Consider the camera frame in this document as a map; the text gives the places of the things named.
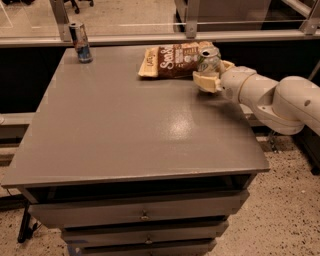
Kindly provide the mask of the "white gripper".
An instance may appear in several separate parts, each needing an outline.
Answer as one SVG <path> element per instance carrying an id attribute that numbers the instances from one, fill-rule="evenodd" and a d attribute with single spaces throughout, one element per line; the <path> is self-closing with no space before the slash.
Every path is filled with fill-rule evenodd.
<path id="1" fill-rule="evenodd" d="M 238 102 L 242 85 L 256 71 L 245 66 L 235 67 L 233 62 L 221 60 L 220 74 L 221 80 L 217 72 L 194 71 L 193 81 L 204 92 L 217 93 L 222 88 L 222 95 L 226 99 Z"/>

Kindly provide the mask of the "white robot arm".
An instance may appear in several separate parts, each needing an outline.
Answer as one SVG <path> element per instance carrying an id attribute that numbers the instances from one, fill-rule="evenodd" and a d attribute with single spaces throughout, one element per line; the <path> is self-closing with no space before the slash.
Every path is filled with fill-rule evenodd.
<path id="1" fill-rule="evenodd" d="M 254 69 L 221 61 L 215 70 L 194 71 L 193 81 L 204 92 L 220 92 L 247 106 L 262 124 L 278 133 L 294 135 L 308 126 L 320 135 L 320 87 L 303 77 L 276 81 Z"/>

